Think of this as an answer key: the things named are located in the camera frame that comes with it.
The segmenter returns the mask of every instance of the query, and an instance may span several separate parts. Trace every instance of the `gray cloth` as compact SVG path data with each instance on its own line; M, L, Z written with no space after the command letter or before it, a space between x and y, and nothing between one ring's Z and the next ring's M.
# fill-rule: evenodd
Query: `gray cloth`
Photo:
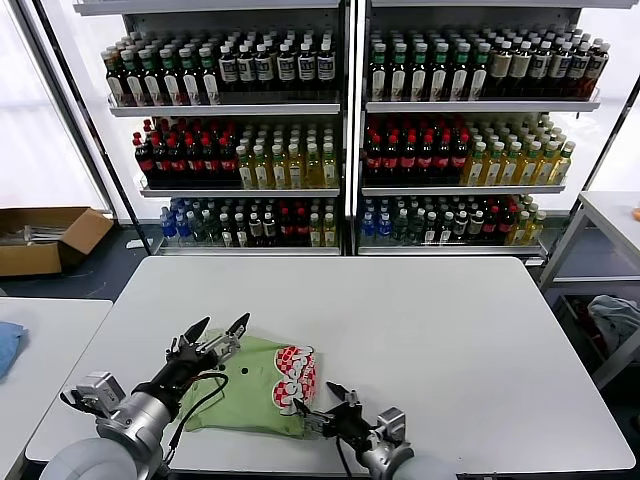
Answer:
M589 315L602 333L609 355L640 327L640 309L636 302L598 295L588 306Z

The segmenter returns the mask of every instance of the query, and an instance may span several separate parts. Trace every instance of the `white table leg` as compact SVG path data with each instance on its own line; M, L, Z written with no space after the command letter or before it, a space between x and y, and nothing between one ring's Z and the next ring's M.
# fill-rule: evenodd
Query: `white table leg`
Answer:
M576 216L573 217L573 220L571 220L569 227L562 235L562 239L560 240L560 243L558 243L555 252L553 252L553 255L549 259L549 263L547 263L547 266L542 271L542 275L540 275L540 282L538 286L540 287L540 291L543 294L551 285L553 285L554 278L556 277L558 271L560 270L560 267L562 267L562 264L566 260L567 255L569 255L570 251L567 247L569 247L569 245L574 242L574 240L577 238L577 235L582 232L588 222L589 219L585 214L584 207L581 206L580 210L578 210L578 213L576 213Z

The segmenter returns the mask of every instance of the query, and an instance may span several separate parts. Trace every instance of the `blue cloth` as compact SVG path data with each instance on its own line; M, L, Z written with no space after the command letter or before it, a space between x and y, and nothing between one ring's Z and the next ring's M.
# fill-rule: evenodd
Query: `blue cloth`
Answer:
M0 378L9 371L18 353L20 337L26 333L22 325L0 322Z

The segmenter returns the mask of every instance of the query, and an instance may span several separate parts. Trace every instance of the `red and white pattern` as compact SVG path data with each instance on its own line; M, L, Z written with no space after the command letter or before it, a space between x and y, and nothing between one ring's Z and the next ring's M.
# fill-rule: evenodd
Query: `red and white pattern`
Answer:
M316 395L316 358L311 347L285 347L274 356L282 380L273 387L273 403L282 415L293 415L293 399L310 405Z

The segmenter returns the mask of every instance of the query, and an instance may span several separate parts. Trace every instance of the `green cloth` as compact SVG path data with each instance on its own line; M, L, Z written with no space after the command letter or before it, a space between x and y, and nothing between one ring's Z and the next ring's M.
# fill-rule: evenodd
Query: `green cloth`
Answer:
M201 341L220 333L209 330ZM303 418L294 415L292 398L299 398L308 406L313 401L316 376L313 349L250 335L244 335L240 345L240 351L224 365L223 373L229 377L227 386L189 418L186 429L221 427L302 437ZM182 400L181 415L220 383L215 378L194 383Z

